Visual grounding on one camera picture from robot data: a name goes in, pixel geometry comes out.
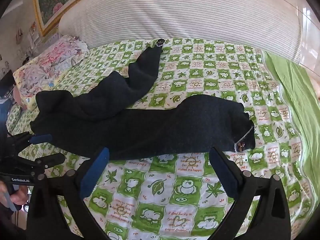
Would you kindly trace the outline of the person's left hand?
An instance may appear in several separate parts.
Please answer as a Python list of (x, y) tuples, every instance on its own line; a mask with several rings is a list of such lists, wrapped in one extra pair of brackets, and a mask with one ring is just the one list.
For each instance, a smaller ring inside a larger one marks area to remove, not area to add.
[[(6, 185), (3, 183), (3, 181), (0, 182), (1, 186), (1, 204), (3, 204), (5, 207), (9, 207), (8, 202), (4, 196), (5, 193), (8, 192)], [(20, 185), (19, 189), (10, 195), (11, 201), (16, 205), (24, 205), (28, 200), (28, 187), (25, 185)]]

